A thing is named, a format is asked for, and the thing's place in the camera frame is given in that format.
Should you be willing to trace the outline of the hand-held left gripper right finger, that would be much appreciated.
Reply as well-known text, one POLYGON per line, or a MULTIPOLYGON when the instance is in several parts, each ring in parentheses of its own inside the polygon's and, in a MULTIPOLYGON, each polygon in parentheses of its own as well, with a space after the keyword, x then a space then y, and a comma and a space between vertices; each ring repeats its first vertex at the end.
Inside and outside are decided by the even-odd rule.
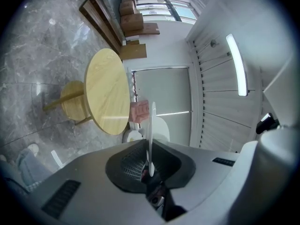
POLYGON ((162 142, 193 159, 195 173, 183 188, 171 189, 176 205, 186 210, 183 215, 166 222, 157 215, 151 225, 249 225, 246 204, 239 196, 249 176, 258 146, 247 142, 241 152, 223 152, 192 148, 162 142))

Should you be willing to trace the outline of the white round plate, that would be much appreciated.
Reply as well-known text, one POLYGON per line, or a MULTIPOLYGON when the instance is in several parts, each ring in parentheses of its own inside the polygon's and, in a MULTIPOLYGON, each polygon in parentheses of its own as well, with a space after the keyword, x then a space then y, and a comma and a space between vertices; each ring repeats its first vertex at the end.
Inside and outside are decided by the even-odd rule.
POLYGON ((152 162, 152 145, 153 145, 153 118, 156 116, 156 104, 155 102, 152 103, 150 109, 150 116, 149 116, 149 125, 148 125, 148 132, 147 132, 147 141, 148 141, 148 149, 147 149, 147 160, 148 160, 148 167, 149 167, 149 175, 153 177, 155 172, 155 167, 152 162))

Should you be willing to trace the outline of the person's left white shoe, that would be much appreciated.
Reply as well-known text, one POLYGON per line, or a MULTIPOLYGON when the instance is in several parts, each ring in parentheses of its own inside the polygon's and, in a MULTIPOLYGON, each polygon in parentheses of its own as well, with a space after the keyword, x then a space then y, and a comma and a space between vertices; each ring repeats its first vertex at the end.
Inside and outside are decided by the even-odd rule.
POLYGON ((38 155, 39 146, 35 143, 32 143, 28 146, 28 149, 33 153, 34 157, 38 155))

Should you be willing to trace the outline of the person's legs in blue jeans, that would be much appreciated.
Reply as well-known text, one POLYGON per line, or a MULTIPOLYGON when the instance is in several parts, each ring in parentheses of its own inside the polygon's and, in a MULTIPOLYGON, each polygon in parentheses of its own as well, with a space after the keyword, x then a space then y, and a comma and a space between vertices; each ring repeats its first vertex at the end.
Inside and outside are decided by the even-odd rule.
POLYGON ((52 175, 52 172, 49 171, 29 149, 24 149, 20 152, 16 165, 27 187, 37 185, 52 175))

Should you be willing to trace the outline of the window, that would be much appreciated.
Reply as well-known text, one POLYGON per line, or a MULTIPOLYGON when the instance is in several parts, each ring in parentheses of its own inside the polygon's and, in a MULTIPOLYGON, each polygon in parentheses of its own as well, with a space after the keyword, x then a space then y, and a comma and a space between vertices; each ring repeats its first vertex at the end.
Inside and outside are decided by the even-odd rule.
POLYGON ((136 0, 144 21, 177 21, 195 24, 199 13, 189 2, 180 0, 136 0))

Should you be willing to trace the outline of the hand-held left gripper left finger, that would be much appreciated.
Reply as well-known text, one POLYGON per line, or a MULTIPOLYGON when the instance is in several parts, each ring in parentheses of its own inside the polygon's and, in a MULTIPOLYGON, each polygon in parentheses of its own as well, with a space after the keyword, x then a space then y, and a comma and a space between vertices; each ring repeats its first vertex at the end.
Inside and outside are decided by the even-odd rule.
POLYGON ((137 142, 82 155, 46 179, 29 197, 30 211, 42 225, 163 225, 144 194, 126 193, 107 177, 108 159, 137 142), (42 208, 68 181, 80 183, 58 218, 42 208))

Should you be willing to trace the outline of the flat cardboard sheet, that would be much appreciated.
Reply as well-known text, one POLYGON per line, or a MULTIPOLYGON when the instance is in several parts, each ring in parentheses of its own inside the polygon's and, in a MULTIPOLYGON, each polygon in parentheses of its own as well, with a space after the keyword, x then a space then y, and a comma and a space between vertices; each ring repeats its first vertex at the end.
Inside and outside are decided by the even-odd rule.
POLYGON ((159 35, 160 31, 157 23, 145 23, 143 29, 132 30, 124 32, 125 37, 139 36, 139 35, 159 35))

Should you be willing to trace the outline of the dark wooden boards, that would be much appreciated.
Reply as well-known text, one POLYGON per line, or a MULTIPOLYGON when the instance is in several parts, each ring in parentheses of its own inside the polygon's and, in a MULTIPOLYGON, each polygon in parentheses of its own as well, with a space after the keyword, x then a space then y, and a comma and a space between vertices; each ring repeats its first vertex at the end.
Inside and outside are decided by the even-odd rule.
POLYGON ((112 16, 104 0, 85 0, 79 7, 80 13, 101 35, 107 44, 120 54, 123 46, 123 35, 116 18, 112 16))

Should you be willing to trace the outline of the pale food block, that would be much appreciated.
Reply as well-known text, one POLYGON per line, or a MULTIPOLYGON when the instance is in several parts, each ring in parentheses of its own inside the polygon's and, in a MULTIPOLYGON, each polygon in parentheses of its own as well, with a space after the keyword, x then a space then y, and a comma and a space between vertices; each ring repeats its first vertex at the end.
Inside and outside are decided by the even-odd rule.
POLYGON ((167 123, 160 117, 153 118, 153 138, 157 140, 170 141, 170 132, 167 123))

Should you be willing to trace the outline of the round wooden table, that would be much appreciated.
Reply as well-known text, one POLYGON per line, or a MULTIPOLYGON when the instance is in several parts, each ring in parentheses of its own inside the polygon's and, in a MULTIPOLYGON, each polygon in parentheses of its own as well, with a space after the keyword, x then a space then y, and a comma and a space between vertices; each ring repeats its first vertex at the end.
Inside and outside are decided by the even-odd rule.
POLYGON ((60 98, 43 110, 57 105, 77 125, 92 120, 107 134, 122 133, 129 119, 130 97, 126 71, 118 54, 108 48, 98 51, 85 69, 84 81, 68 82, 60 98))

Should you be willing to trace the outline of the cardboard box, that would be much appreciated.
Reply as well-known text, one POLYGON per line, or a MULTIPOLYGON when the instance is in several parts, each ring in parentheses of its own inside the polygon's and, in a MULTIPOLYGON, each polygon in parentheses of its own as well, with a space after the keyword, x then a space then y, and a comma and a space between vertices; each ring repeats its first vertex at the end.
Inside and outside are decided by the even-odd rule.
POLYGON ((140 13, 124 15, 120 19, 121 28, 124 32, 143 29, 143 15, 140 13))
POLYGON ((119 6, 119 13, 121 16, 135 14, 136 3, 135 0, 121 0, 119 6))

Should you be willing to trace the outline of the cardboard boxes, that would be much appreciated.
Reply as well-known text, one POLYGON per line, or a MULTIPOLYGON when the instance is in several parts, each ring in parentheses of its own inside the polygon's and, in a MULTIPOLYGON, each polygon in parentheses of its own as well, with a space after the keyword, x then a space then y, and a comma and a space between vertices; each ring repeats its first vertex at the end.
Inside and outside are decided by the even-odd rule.
POLYGON ((132 60, 147 58, 146 44, 123 45, 119 57, 121 60, 132 60))

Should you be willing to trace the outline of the long ceiling light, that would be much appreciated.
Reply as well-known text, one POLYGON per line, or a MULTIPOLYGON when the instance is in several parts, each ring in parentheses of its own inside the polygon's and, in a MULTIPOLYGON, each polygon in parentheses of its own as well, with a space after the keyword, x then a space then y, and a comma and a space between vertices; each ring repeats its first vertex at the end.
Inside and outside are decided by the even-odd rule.
POLYGON ((226 41, 230 48, 230 52, 235 66, 238 85, 238 95, 241 97, 246 97, 248 95, 248 83, 241 53, 239 51, 238 45, 234 39, 233 34, 227 35, 226 41))

